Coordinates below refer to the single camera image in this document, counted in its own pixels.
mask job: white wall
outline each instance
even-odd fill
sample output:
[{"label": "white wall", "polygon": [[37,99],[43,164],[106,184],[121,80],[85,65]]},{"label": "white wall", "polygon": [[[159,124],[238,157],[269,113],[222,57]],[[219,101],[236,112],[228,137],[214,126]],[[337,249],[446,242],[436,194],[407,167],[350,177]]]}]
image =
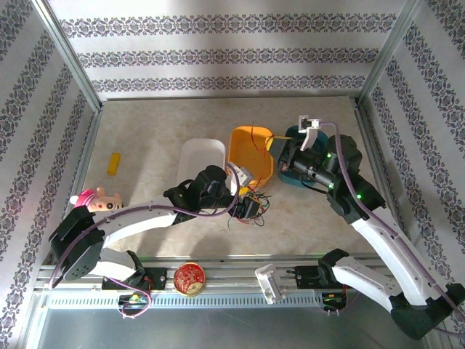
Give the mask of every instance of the white wall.
[{"label": "white wall", "polygon": [[[464,8],[462,0],[425,1],[365,105],[405,229],[434,269],[462,284]],[[465,331],[451,318],[449,330]]]},{"label": "white wall", "polygon": [[0,71],[0,348],[15,348],[93,112],[27,0],[0,0]]},{"label": "white wall", "polygon": [[405,0],[49,0],[104,100],[356,95]]}]

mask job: small round tin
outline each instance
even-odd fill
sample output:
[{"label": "small round tin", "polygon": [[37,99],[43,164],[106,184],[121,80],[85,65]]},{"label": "small round tin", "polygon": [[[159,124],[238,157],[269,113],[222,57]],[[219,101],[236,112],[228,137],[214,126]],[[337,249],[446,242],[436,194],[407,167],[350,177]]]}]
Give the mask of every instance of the small round tin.
[{"label": "small round tin", "polygon": [[183,296],[195,297],[205,288],[205,272],[196,263],[185,263],[174,273],[174,288]]}]

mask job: pink toy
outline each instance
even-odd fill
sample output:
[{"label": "pink toy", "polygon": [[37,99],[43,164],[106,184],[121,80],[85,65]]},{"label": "pink toy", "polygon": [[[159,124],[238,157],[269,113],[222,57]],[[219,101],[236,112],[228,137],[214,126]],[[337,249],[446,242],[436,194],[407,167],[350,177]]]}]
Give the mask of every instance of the pink toy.
[{"label": "pink toy", "polygon": [[74,207],[87,206],[89,212],[110,211],[123,207],[123,202],[118,193],[115,193],[114,196],[105,196],[105,191],[101,187],[97,188],[97,192],[86,189],[79,195],[71,196],[70,203]]}]

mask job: beige floor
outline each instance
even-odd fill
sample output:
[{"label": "beige floor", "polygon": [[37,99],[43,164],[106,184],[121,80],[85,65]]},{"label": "beige floor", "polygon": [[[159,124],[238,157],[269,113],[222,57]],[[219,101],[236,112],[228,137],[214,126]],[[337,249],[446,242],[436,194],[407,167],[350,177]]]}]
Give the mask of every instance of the beige floor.
[{"label": "beige floor", "polygon": [[[237,126],[254,123],[283,135],[303,114],[336,121],[343,134],[353,136],[364,154],[361,174],[374,183],[349,98],[300,97],[108,102],[85,187],[102,186],[107,193],[120,193],[125,205],[141,204],[178,184],[181,147],[190,138],[217,138],[227,148]],[[324,132],[333,134],[332,129]],[[106,169],[113,152],[121,153],[121,162],[117,175],[109,176]],[[120,240],[113,248],[130,249],[140,257],[313,254],[336,247],[373,252],[331,211],[325,196],[285,185],[276,174],[262,190],[272,195],[263,228],[231,221],[229,231],[227,215],[198,218]]]}]

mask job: yellow bowl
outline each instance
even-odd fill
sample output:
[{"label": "yellow bowl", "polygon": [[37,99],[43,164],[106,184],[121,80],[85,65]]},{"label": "yellow bowl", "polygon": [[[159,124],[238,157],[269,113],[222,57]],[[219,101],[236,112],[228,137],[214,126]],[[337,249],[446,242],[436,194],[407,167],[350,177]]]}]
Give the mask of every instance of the yellow bowl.
[{"label": "yellow bowl", "polygon": [[[271,137],[272,132],[269,129],[258,126],[239,126],[231,133],[227,160],[252,173],[254,178],[249,184],[252,188],[267,184],[273,174],[273,159],[266,150],[266,143]],[[246,192],[247,188],[241,188],[239,193]]]}]

